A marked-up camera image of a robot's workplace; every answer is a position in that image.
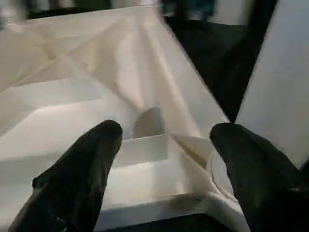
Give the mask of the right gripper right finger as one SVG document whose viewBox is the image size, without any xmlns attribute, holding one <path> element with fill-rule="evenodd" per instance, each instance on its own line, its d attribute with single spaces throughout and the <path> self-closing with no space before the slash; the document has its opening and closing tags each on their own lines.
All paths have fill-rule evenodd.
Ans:
<svg viewBox="0 0 309 232">
<path fill-rule="evenodd" d="M 309 230 L 308 175 L 269 140 L 240 124 L 218 123 L 209 138 L 252 232 Z"/>
</svg>

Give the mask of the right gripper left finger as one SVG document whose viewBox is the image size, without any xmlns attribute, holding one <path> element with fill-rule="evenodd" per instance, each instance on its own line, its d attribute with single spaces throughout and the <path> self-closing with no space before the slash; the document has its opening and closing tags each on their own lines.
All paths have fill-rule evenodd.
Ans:
<svg viewBox="0 0 309 232">
<path fill-rule="evenodd" d="M 81 135 L 32 180 L 32 194 L 7 231 L 92 232 L 122 139 L 121 125 L 110 119 Z"/>
</svg>

